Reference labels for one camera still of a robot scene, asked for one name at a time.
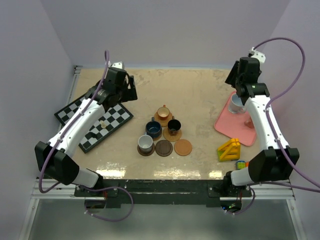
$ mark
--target pink tray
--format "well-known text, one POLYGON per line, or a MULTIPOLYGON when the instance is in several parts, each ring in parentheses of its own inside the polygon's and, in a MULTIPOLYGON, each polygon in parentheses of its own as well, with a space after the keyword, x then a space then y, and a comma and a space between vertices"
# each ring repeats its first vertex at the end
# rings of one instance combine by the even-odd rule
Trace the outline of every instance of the pink tray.
POLYGON ((245 125, 245 121, 250 118, 249 113, 234 114, 228 110, 230 98, 234 93, 235 91, 230 94, 228 101, 226 101, 224 108, 215 121, 214 128, 229 138, 238 138, 239 142, 245 146, 251 146, 256 140, 257 133, 254 128, 252 129, 245 125))

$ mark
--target blue mug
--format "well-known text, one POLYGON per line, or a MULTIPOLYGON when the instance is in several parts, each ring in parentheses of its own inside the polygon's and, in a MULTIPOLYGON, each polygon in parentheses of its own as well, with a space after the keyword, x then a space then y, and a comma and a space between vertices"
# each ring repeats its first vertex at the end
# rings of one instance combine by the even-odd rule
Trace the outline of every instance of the blue mug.
POLYGON ((159 138, 162 135, 162 126, 155 118, 152 117, 151 121, 145 125, 146 134, 153 139, 159 138))

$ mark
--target checkered board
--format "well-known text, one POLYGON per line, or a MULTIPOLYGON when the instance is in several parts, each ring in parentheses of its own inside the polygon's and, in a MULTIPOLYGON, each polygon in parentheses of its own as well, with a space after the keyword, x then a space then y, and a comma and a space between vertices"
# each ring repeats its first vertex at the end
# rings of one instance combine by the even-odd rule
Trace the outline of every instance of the checkered board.
MULTIPOLYGON (((76 113, 83 99, 85 99, 85 95, 82 95, 69 105, 56 112, 54 116, 64 126, 76 113)), ((134 116, 131 112, 129 112, 121 103, 111 107, 89 129, 88 133, 81 140, 79 147, 84 151, 84 153, 89 152, 133 117, 134 116), (100 121, 104 121, 106 128, 101 127, 100 121)))

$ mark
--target black mug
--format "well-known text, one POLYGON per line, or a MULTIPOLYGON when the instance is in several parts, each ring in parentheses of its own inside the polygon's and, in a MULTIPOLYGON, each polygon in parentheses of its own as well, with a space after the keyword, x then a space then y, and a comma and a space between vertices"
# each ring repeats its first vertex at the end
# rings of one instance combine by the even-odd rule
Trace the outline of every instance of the black mug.
POLYGON ((151 121, 145 125, 146 134, 156 139, 162 135, 162 126, 155 118, 152 117, 151 121))
POLYGON ((176 135, 179 130, 181 129, 181 123, 177 119, 175 119, 174 116, 172 116, 172 119, 168 122, 168 130, 171 135, 176 135))

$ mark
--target robotic arm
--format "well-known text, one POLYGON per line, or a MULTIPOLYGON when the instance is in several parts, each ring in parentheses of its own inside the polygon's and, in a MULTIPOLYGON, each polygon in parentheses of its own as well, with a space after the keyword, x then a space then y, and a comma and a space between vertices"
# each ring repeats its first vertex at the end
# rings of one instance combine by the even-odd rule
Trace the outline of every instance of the robotic arm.
MULTIPOLYGON (((96 189, 102 187, 102 176, 89 169, 79 167, 72 160, 72 156, 74 155, 79 142, 89 131, 91 126, 101 118, 109 108, 114 107, 118 103, 138 99, 134 77, 129 76, 122 68, 122 63, 117 63, 113 64, 112 67, 108 69, 107 75, 103 80, 102 88, 99 90, 96 97, 85 112, 81 114, 78 120, 67 131, 63 141, 55 148, 44 171, 45 174, 65 185, 77 184, 96 189)), ((87 106, 93 97, 98 84, 99 82, 88 90, 85 94, 85 99, 82 101, 77 112, 57 135, 51 138, 47 143, 39 141, 35 146, 34 150, 40 171, 49 152, 60 139, 61 134, 69 127, 72 120, 82 112, 85 106, 87 106)))
POLYGON ((241 57, 236 61, 226 83, 236 89, 242 104, 249 112, 260 142, 260 153, 249 163, 249 166, 240 170, 231 171, 223 179, 224 186, 244 186, 263 181, 279 181, 289 178, 293 168, 285 159, 278 143, 275 140, 266 111, 279 136, 282 146, 294 164, 299 159, 296 148, 290 148, 282 135, 271 106, 266 109, 270 101, 270 94, 266 84, 258 83, 261 74, 260 66, 265 62, 265 55, 252 49, 248 57, 241 57))

